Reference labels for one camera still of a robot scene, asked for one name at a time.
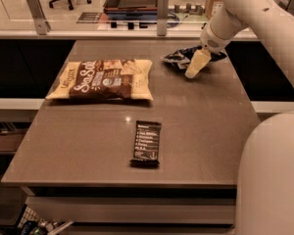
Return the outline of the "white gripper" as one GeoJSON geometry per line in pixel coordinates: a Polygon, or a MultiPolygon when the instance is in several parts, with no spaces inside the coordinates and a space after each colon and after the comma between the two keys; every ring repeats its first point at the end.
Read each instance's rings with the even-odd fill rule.
{"type": "Polygon", "coordinates": [[[247,25],[232,15],[226,8],[219,8],[209,19],[200,35],[200,45],[205,49],[196,50],[185,72],[187,78],[194,78],[211,60],[211,53],[219,53],[234,36],[247,25]]]}

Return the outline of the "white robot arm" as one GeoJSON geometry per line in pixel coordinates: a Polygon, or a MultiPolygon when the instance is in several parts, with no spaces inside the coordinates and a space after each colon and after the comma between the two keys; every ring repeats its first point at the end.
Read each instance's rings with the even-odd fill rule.
{"type": "MultiPolygon", "coordinates": [[[[278,0],[222,0],[200,45],[222,50],[249,27],[294,87],[294,16],[278,0]]],[[[235,235],[294,235],[294,111],[261,122],[245,143],[237,179],[235,235]]]]}

